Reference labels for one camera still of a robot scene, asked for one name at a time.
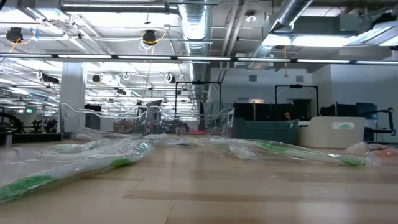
person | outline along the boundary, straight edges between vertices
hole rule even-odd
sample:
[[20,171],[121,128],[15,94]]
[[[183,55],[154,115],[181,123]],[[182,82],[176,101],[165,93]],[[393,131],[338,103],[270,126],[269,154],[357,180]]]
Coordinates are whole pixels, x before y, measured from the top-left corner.
[[284,121],[291,121],[291,120],[292,120],[292,115],[290,114],[289,111],[286,111],[286,112],[284,113],[283,120],[284,120]]

ventilation duct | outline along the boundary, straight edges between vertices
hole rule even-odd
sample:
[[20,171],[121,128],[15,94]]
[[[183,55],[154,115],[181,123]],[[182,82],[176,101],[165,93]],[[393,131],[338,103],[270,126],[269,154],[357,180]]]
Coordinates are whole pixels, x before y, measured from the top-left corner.
[[[209,45],[201,42],[208,40],[210,7],[200,4],[182,4],[178,6],[182,18],[182,30],[184,39],[193,40],[187,42],[185,48],[189,56],[207,56]],[[190,65],[191,81],[209,81],[210,73],[208,65],[205,63],[191,63]],[[206,100],[206,94],[202,91],[202,86],[193,86],[195,98]]]
[[[294,22],[300,17],[306,8],[311,5],[312,2],[313,0],[284,0],[280,7],[280,11],[277,12],[276,19],[270,21],[268,18],[266,20],[265,26],[268,31],[265,37],[267,37],[270,31],[277,30],[282,27],[290,27],[290,30],[292,30]],[[273,47],[273,45],[264,45],[261,43],[253,52],[251,57],[266,57]],[[250,63],[248,65],[248,69],[254,69],[256,65],[257,63]]]

ceiling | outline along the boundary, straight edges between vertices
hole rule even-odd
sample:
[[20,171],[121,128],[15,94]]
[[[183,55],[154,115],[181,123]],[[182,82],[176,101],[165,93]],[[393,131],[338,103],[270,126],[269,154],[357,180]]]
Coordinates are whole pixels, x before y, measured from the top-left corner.
[[[256,49],[263,40],[262,27],[268,15],[279,10],[282,1],[250,1],[246,11],[254,11],[256,20],[247,22],[243,20],[239,33],[238,41],[235,42],[232,54],[247,54]],[[210,55],[219,56],[226,36],[226,26],[231,17],[233,1],[218,1],[218,4],[211,7],[210,21]],[[371,12],[396,4],[395,0],[383,1],[344,1],[344,0],[315,0],[314,3],[304,11],[302,17],[337,17],[340,14],[357,14],[358,12]],[[4,7],[0,11],[0,48],[1,52],[8,52],[12,49],[13,43],[6,39],[6,33],[11,26],[21,26],[24,41],[32,40],[28,44],[17,45],[12,52],[15,53],[42,53],[42,54],[119,54],[119,55],[186,55],[183,38],[181,18],[176,14],[151,14],[151,13],[113,13],[113,12],[61,12],[51,7],[37,8],[39,15],[32,16],[26,10],[14,7]],[[143,49],[141,45],[141,35],[145,30],[155,30],[158,41],[153,49]],[[300,58],[361,58],[361,59],[384,59],[390,56],[391,51],[388,47],[302,47],[286,46],[286,48],[271,50],[273,57],[300,57]],[[106,102],[107,96],[118,96],[115,90],[95,90],[96,86],[106,86],[106,83],[95,83],[92,81],[93,75],[108,76],[117,80],[116,85],[120,87],[137,87],[162,89],[162,91],[134,90],[127,91],[127,96],[144,97],[150,94],[153,97],[174,97],[175,85],[165,81],[167,74],[172,74],[177,80],[190,81],[189,64],[171,63],[85,63],[87,74],[87,103],[102,103],[104,105],[115,105],[120,108],[120,102]],[[301,69],[303,74],[312,72],[316,69],[313,65],[288,65],[284,63],[274,64],[274,70],[281,68]],[[15,85],[48,85],[40,80],[41,73],[57,78],[62,82],[62,62],[37,62],[29,60],[14,60],[5,58],[0,63],[0,80],[8,80],[7,84]],[[243,70],[230,68],[227,73],[226,83],[229,85],[239,85],[242,78],[239,76]],[[214,68],[213,78],[216,80],[219,70]],[[59,99],[59,89],[32,89],[29,93],[43,93],[46,98],[31,94],[38,102],[44,99],[52,100],[48,96],[55,97],[54,102]],[[189,98],[191,91],[183,91],[181,97]],[[20,93],[13,93],[4,88],[1,90],[3,98],[23,99],[29,96]],[[90,96],[103,96],[91,100]],[[123,103],[121,110],[126,110],[136,101]],[[26,104],[26,101],[16,101],[4,99],[0,101],[3,105]]]

black metal frame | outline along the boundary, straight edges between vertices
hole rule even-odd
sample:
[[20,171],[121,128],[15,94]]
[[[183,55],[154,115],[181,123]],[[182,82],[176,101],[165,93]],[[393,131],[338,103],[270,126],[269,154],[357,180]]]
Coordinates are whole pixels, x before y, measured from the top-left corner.
[[317,116],[319,116],[319,95],[318,86],[306,86],[306,85],[276,85],[275,86],[275,104],[278,104],[278,87],[289,87],[289,88],[314,88],[317,98]]
[[186,82],[186,81],[177,81],[175,82],[175,101],[174,101],[174,116],[177,116],[177,92],[178,92],[178,84],[180,83],[191,83],[192,85],[207,85],[207,84],[218,84],[220,87],[219,89],[219,103],[218,108],[221,111],[221,82],[203,82],[203,81],[193,81],[193,82]]

desk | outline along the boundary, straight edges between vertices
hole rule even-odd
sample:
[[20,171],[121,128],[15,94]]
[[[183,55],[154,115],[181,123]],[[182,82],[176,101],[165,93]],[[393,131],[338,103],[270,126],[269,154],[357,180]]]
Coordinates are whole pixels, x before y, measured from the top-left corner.
[[334,166],[261,154],[264,162],[245,162],[205,147],[158,147],[133,166],[0,205],[0,223],[398,221],[398,167]]

